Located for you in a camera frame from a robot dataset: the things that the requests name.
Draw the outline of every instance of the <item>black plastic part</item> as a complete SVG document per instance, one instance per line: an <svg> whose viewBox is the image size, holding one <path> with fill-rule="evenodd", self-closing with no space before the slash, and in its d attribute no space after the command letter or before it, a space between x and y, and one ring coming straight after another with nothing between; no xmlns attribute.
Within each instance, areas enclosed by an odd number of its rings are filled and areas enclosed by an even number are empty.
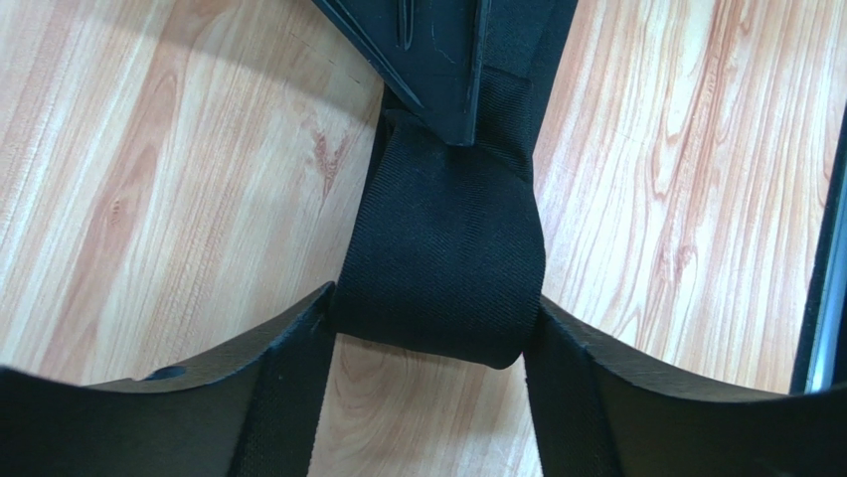
<svg viewBox="0 0 847 477"><path fill-rule="evenodd" d="M0 475L305 476L332 292L176 365L185 372L172 378L77 388L0 369ZM539 319L524 357L547 476L847 469L844 386L797 397L739 388L644 355L547 299Z"/></svg>
<svg viewBox="0 0 847 477"><path fill-rule="evenodd" d="M306 475L331 292L144 381L78 388L0 368L0 475Z"/></svg>
<svg viewBox="0 0 847 477"><path fill-rule="evenodd" d="M406 108L449 145L474 143L491 0L314 0Z"/></svg>
<svg viewBox="0 0 847 477"><path fill-rule="evenodd" d="M847 383L847 110L809 282L791 393Z"/></svg>
<svg viewBox="0 0 847 477"><path fill-rule="evenodd" d="M841 476L847 388L786 397L655 360L545 299L524 354L544 474Z"/></svg>

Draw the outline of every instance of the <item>wooden floor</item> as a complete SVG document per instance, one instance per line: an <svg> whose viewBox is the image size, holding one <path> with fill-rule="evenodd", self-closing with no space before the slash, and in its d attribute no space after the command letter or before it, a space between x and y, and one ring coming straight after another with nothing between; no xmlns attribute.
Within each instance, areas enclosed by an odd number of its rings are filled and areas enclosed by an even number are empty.
<svg viewBox="0 0 847 477"><path fill-rule="evenodd" d="M381 82L308 0L0 0L0 363L142 377L337 277ZM536 151L545 293L786 391L844 1L580 3ZM315 476L539 475L519 362L341 337Z"/></svg>

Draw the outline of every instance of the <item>black strap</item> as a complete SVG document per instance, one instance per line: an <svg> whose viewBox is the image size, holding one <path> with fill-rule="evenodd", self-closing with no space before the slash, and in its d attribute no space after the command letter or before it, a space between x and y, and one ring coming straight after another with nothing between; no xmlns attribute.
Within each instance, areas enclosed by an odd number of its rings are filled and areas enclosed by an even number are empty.
<svg viewBox="0 0 847 477"><path fill-rule="evenodd" d="M386 90L334 330L493 368L526 348L545 267L532 152L575 8L492 3L472 147Z"/></svg>

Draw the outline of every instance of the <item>light wood surface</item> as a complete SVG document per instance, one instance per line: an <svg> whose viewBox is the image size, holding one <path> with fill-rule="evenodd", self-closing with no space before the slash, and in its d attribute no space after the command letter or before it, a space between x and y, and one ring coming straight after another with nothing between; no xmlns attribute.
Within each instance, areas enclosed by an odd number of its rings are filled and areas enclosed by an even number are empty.
<svg viewBox="0 0 847 477"><path fill-rule="evenodd" d="M308 0L0 0L0 363L140 378L336 278L380 91ZM545 293L786 391L845 100L843 1L583 1ZM333 360L312 475L540 474L521 362Z"/></svg>

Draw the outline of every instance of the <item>black webbing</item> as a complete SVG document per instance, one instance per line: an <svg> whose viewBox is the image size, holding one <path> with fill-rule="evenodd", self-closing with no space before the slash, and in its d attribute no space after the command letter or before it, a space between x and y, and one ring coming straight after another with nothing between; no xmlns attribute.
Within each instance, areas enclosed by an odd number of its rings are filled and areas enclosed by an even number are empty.
<svg viewBox="0 0 847 477"><path fill-rule="evenodd" d="M525 349L545 267L532 153L575 8L492 3L472 147L447 146L386 90L335 331L493 368Z"/></svg>

